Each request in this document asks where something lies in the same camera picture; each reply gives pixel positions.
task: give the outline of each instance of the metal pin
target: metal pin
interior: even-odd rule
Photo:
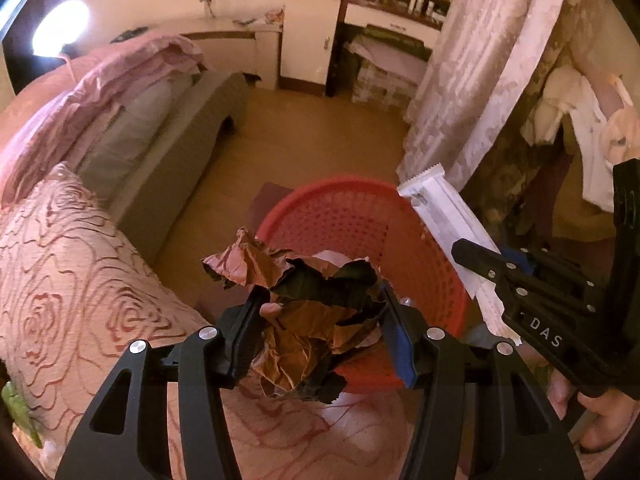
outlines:
[[[511,346],[509,343],[505,343],[505,342],[498,343],[498,345],[496,346],[496,349],[502,355],[511,355],[511,354],[513,354],[513,346]]]
[[[139,354],[146,348],[146,343],[144,341],[134,341],[129,345],[129,351],[132,354]]]
[[[429,339],[433,339],[434,341],[440,341],[444,339],[445,333],[444,330],[437,327],[432,327],[427,330],[427,337]]]
[[[215,338],[215,336],[218,335],[218,329],[214,326],[206,326],[204,328],[200,329],[200,332],[198,332],[198,336],[200,337],[200,339],[213,339]]]

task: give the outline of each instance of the wooden floor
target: wooden floor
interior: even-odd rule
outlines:
[[[244,123],[218,139],[154,270],[194,305],[210,280],[200,259],[234,240],[262,184],[298,187],[340,174],[397,184],[407,131],[397,114],[343,96],[252,89]]]

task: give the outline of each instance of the red plastic laundry basket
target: red plastic laundry basket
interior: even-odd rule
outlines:
[[[368,256],[399,298],[412,298],[431,325],[454,336],[463,329],[469,297],[446,256],[409,202],[391,184],[341,177],[301,187],[266,216],[257,237],[301,254],[332,250]],[[336,370],[351,393],[395,390],[385,348],[365,352]]]

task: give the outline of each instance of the pillow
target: pillow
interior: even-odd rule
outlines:
[[[121,110],[99,140],[83,153],[76,173],[106,208],[145,155],[178,99],[193,86],[190,74],[151,85]]]
[[[206,324],[160,284],[63,164],[0,219],[0,359],[43,442],[66,447],[130,341],[165,346]],[[169,406],[173,464],[176,400]],[[26,448],[38,458],[39,450]],[[40,465],[53,476],[58,464]]]

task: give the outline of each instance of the cabinet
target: cabinet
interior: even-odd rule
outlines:
[[[339,11],[340,0],[286,0],[282,78],[315,85],[324,91]]]

